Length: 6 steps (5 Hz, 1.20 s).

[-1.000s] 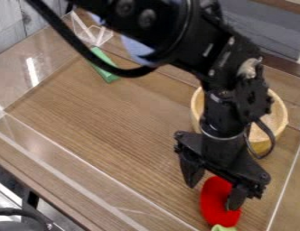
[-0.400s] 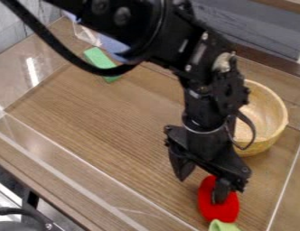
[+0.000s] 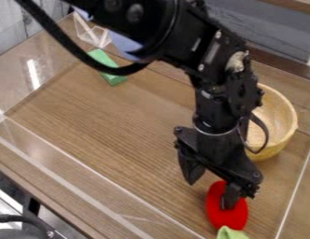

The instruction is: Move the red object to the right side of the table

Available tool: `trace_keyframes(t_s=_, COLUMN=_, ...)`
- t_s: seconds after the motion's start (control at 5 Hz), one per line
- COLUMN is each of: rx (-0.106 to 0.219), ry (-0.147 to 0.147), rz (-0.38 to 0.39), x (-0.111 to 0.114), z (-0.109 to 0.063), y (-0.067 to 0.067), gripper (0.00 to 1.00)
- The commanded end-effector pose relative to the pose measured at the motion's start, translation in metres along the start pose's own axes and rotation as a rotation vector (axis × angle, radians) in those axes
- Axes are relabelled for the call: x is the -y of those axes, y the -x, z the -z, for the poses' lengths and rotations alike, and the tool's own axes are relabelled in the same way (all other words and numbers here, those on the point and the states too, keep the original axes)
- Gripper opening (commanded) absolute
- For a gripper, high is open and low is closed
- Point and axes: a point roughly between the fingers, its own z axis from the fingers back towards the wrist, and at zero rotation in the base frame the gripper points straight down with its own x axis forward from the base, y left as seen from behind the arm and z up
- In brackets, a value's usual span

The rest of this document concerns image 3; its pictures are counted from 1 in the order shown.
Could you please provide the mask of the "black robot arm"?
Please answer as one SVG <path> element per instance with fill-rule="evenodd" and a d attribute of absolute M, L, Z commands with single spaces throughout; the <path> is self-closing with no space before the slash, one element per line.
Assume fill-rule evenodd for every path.
<path fill-rule="evenodd" d="M 263 90 L 240 36 L 187 0 L 68 0 L 90 19 L 139 44 L 140 63 L 163 61 L 183 69 L 195 90 L 192 126 L 178 126 L 179 164 L 192 184 L 206 171 L 226 181 L 220 209 L 254 197 L 262 172 L 247 157 L 248 121 Z"/>

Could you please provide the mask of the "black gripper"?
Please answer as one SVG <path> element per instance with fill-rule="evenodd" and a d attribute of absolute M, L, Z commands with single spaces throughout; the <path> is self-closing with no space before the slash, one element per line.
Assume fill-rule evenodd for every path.
<path fill-rule="evenodd" d="M 179 165 L 184 181 L 194 185 L 208 170 L 227 184 L 222 195 L 220 208 L 235 208 L 240 197 L 255 198 L 263 181 L 262 171 L 250 160 L 236 133 L 200 133 L 195 128 L 178 126 L 176 137 Z"/>

